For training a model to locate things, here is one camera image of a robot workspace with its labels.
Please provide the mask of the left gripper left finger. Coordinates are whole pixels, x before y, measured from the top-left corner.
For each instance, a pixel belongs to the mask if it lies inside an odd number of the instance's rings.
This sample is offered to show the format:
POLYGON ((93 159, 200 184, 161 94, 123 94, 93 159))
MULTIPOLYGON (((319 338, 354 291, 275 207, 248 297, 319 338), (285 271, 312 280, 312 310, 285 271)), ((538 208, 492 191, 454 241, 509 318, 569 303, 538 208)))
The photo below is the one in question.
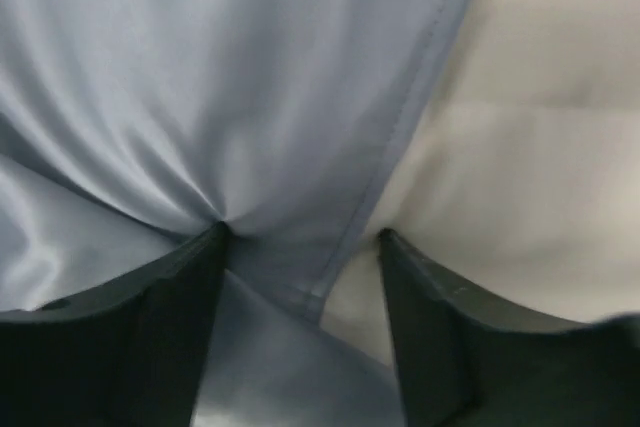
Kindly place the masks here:
POLYGON ((34 311, 1 316, 5 426, 187 426, 205 370, 229 232, 34 311))

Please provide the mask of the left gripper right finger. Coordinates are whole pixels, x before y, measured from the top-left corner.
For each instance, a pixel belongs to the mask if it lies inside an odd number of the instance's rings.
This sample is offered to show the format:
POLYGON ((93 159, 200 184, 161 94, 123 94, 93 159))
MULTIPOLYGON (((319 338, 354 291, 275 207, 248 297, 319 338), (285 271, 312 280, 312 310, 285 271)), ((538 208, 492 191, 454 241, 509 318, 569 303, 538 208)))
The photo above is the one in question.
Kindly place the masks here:
POLYGON ((379 236, 396 372, 411 426, 635 426, 639 318, 581 324, 501 298, 379 236))

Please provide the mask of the beige pillow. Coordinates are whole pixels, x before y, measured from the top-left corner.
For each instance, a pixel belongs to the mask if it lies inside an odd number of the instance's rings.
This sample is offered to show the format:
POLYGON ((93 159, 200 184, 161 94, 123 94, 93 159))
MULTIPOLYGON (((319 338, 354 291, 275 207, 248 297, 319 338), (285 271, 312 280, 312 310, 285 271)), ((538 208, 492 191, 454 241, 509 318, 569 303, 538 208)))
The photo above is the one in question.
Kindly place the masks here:
POLYGON ((639 0, 472 0, 323 330, 390 364, 389 227, 524 307, 639 309, 639 0))

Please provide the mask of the grey pillowcase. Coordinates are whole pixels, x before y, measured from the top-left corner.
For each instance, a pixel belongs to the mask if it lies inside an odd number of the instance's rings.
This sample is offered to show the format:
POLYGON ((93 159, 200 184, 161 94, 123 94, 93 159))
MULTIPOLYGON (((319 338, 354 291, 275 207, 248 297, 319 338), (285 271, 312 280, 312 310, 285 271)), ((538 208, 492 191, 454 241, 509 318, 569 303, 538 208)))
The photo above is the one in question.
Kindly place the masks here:
POLYGON ((400 426, 318 325, 468 0, 1 0, 1 316, 229 239, 187 426, 400 426))

